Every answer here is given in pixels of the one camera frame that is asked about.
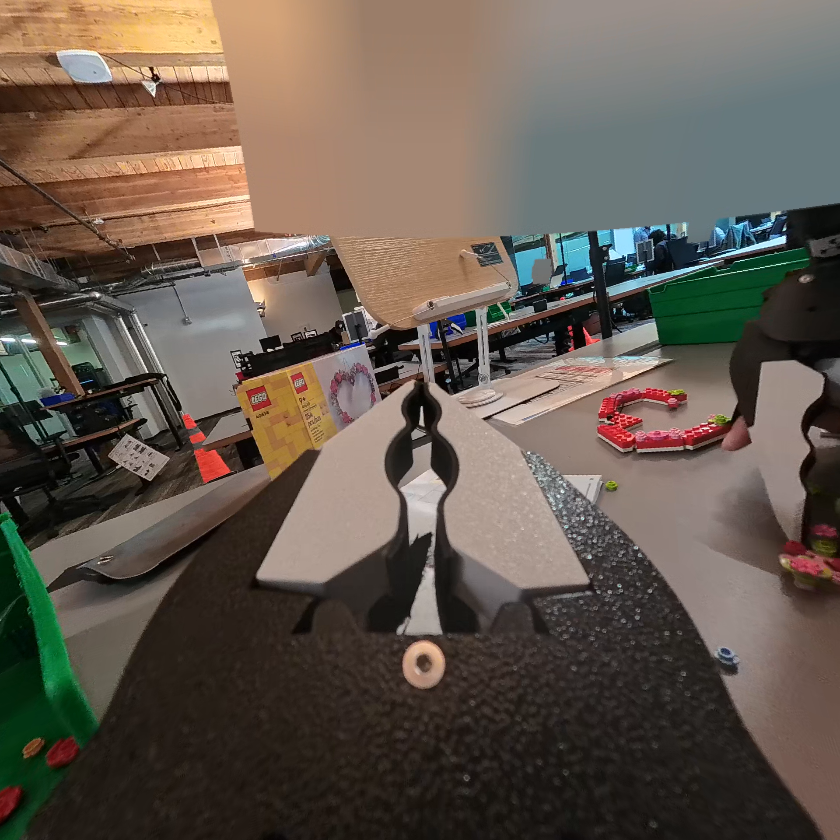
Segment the pink green lego flower cluster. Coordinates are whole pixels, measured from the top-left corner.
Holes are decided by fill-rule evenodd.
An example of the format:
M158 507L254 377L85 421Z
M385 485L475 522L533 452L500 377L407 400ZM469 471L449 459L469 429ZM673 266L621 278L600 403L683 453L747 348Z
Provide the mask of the pink green lego flower cluster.
M838 530L821 523L811 527L805 542L788 540L779 563L796 587L813 592L839 586L838 552Z

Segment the dark office desk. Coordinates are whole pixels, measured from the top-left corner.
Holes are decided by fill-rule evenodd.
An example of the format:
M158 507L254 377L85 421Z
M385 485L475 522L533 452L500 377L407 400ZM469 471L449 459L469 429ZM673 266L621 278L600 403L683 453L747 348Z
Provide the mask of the dark office desk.
M122 405L122 400L149 391L161 411L166 426L175 441L175 448L180 451L185 446L186 427L182 419L182 403L165 373L138 374L127 378L104 389L85 395L61 393L41 397L38 402L52 413L71 415L84 412L91 406L101 403L119 403L120 413L116 419L109 419L107 426L79 434L56 445L64 447L67 453L83 451L95 469L98 476L107 476L116 466L107 468L100 458L100 447L107 442L120 438L124 434L140 430L147 424L144 417L129 417L128 408Z

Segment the green plastic bin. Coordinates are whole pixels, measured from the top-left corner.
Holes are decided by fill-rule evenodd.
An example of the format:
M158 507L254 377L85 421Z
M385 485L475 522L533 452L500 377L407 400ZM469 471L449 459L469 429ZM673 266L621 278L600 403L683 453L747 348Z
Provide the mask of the green plastic bin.
M701 269L648 291L661 345L733 343L755 320L764 292L808 265L803 248Z
M70 765L46 766L46 753L66 737L81 750L98 721L70 665L56 611L10 515L1 517L1 789L21 785L24 798L1 824L1 838L22 838ZM34 738L45 747L24 760Z

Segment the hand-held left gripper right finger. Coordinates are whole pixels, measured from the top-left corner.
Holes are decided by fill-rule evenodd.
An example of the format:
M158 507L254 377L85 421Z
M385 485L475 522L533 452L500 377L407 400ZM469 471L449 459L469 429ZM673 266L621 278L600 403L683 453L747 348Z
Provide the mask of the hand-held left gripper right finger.
M444 634L490 630L502 607L580 595L591 580L524 452L436 385L422 386L437 506L434 585Z

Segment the light wooden board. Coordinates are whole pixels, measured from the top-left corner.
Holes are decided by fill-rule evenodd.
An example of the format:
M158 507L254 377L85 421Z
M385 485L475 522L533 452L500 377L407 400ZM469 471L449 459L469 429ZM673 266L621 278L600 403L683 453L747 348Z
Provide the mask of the light wooden board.
M417 328L507 301L518 273L501 238L331 235L363 308L393 329Z

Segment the red lego heart frame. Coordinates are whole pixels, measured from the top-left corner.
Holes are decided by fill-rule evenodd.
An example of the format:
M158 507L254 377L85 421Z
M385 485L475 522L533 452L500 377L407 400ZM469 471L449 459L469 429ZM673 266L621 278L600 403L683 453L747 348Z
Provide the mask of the red lego heart frame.
M603 443L626 455L695 452L722 441L732 428L732 419L724 414L709 415L701 423L688 427L644 429L643 419L627 412L628 407L649 403L671 413L680 413L688 399L688 393L682 389L650 386L611 393L599 406L596 435Z

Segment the white ceiling device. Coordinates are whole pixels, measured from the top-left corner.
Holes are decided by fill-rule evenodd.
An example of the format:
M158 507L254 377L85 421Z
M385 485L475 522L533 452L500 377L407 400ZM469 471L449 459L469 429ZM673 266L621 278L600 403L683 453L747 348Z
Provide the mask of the white ceiling device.
M63 49L56 52L59 66L79 84L99 85L112 82L108 62L95 50Z

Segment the white printed sheet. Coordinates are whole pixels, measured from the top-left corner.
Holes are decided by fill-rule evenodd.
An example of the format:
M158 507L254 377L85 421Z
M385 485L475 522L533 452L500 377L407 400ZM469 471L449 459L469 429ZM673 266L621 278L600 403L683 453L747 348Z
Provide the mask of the white printed sheet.
M171 458L131 435L123 435L108 453L115 465L128 470L142 480L152 481Z

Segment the printed paper sheet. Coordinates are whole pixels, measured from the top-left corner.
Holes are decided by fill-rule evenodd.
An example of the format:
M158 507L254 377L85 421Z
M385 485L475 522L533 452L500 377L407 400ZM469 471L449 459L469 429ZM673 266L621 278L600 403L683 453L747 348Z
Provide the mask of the printed paper sheet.
M496 380L493 387L498 399L470 411L481 419L496 417L504 424L521 425L589 395L619 392L633 378L671 362L660 354L582 356L552 362Z

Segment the long office table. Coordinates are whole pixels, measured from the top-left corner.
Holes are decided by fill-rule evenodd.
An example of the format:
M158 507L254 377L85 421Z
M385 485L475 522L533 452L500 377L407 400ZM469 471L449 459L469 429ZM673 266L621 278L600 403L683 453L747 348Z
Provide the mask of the long office table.
M607 299L610 302L624 301L626 298L634 297L639 294L647 292L649 289L661 287L664 284L676 280L681 277L693 277L697 272L718 268L720 266L728 266L739 261L760 259L765 255L774 255L783 253L789 255L793 253L792 248L786 248L786 237L780 236L770 240L764 244L757 244L747 248L735 249L718 255L715 258L701 260L695 266L689 266L684 269L676 269L671 272L666 272L656 276L646 276L643 278L635 278L624 283L616 284L607 288ZM514 329L519 329L520 332L511 336L511 339L518 341L528 340L525 332L530 329L530 324L537 323L537 328L531 330L534 335L542 335L544 333L552 333L554 330L554 322L570 318L570 313L579 309L591 310L596 308L595 294L593 291L582 294L578 297L563 298L556 302L548 304L545 311L535 312L533 307L525 307L522 310L516 310L512 313L509 319L492 323L488 328L488 334L494 337L498 334L503 335Z

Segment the yellow lego set box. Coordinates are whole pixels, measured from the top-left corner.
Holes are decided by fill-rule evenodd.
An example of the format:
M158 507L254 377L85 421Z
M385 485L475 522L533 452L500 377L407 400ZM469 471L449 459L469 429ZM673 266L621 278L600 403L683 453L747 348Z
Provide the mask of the yellow lego set box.
M381 401L361 345L252 377L237 397L271 479Z

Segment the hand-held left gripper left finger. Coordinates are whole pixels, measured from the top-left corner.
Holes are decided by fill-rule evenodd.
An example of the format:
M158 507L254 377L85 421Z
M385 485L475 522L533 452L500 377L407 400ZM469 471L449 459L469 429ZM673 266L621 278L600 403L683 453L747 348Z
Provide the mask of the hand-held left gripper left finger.
M410 533L400 480L427 388L402 386L317 453L260 565L264 589L337 601L368 631L409 619L427 563L427 535Z

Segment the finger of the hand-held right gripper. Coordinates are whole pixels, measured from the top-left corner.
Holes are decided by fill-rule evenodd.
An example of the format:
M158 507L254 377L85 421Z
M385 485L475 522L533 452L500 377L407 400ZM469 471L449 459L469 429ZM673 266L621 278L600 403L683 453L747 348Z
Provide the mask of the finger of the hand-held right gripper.
M839 380L838 374L824 374L824 377L824 393L807 407L801 420L807 452L800 467L805 492L800 536L806 541L818 524L838 529Z

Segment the black office chair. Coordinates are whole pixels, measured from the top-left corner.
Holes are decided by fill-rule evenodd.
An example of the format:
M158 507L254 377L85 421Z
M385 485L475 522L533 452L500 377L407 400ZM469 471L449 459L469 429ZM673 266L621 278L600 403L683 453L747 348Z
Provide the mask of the black office chair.
M30 527L33 520L18 499L33 492L42 492L46 498L40 517L56 521L60 503L54 493L70 476L73 459L58 438L52 448L44 449L15 417L1 413L1 500L20 529Z

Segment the person's right hand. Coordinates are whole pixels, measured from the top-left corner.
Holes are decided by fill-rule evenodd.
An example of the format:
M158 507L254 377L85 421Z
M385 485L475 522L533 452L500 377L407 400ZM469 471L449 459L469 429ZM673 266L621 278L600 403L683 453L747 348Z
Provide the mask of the person's right hand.
M751 443L758 401L760 374L765 362L777 361L778 346L761 329L756 321L748 322L740 340L734 346L729 362L731 387L736 397L731 427L723 439L727 451L745 448Z

